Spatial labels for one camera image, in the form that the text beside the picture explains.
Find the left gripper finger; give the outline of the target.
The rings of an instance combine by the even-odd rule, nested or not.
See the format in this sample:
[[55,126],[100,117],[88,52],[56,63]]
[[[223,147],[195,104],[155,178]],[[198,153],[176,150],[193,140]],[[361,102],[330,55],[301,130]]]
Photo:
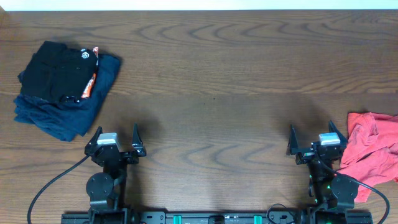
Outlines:
[[100,136],[100,134],[103,133],[102,127],[99,126],[94,133],[93,137],[89,140],[88,144],[85,146],[85,151],[91,151],[92,149],[95,149],[97,146],[97,140]]
[[133,126],[133,134],[132,134],[132,147],[138,156],[146,155],[146,148],[144,143],[141,140],[141,137],[138,132],[137,124],[135,123]]

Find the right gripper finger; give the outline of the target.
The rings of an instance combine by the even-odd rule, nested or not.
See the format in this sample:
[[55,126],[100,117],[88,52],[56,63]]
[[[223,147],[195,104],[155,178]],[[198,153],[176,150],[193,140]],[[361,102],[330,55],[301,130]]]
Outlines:
[[289,142],[287,145],[287,154],[296,155],[299,151],[299,144],[297,140],[297,135],[293,125],[290,125]]
[[328,129],[330,133],[336,133],[340,139],[340,144],[347,145],[348,140],[346,137],[338,130],[338,128],[335,126],[335,124],[332,122],[332,120],[329,121],[328,123]]

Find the red orange t-shirt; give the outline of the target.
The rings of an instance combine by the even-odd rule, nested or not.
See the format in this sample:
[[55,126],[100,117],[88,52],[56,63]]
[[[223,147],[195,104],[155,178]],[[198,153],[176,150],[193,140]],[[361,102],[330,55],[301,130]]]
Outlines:
[[339,173],[371,187],[397,182],[397,116],[350,113],[348,143]]

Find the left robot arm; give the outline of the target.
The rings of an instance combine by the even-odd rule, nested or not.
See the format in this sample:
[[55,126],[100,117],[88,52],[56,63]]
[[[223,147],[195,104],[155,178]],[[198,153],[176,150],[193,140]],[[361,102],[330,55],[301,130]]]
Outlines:
[[127,167],[138,164],[139,158],[147,154],[136,124],[133,126],[131,145],[130,151],[121,152],[118,135],[104,133],[102,127],[98,127],[85,146],[85,155],[103,168],[86,183],[86,192],[90,197],[89,223],[141,222],[140,215],[124,203]]

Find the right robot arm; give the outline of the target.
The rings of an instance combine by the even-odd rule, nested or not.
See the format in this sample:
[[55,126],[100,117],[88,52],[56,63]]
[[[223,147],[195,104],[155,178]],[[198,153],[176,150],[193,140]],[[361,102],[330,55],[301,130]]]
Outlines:
[[287,152],[297,165],[308,167],[308,194],[315,201],[295,217],[297,223],[348,223],[348,210],[354,208],[358,181],[333,169],[348,141],[331,121],[328,130],[309,147],[300,147],[295,128],[290,127]]

